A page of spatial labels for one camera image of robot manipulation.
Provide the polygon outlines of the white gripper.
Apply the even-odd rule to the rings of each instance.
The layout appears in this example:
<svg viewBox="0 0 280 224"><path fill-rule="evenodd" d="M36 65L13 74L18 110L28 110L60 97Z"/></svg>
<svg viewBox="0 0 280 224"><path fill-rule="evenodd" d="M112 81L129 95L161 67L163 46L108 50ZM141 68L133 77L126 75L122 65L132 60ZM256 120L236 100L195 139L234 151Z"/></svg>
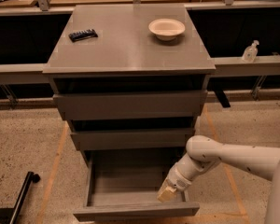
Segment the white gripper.
<svg viewBox="0 0 280 224"><path fill-rule="evenodd" d="M164 203L171 201L177 191L184 191L191 185L191 182L187 180L177 169L175 164L166 176L164 183L158 191L157 199Z"/></svg>

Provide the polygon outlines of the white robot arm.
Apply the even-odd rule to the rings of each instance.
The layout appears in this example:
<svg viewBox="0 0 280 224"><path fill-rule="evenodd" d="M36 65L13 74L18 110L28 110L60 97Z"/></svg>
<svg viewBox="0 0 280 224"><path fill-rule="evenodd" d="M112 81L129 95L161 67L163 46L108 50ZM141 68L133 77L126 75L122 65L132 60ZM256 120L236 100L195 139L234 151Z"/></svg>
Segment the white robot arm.
<svg viewBox="0 0 280 224"><path fill-rule="evenodd" d="M174 164L158 191L167 202L187 189L198 176L225 163L272 182L264 224L280 224L280 147L255 147L219 143L203 135L192 136L186 153Z"/></svg>

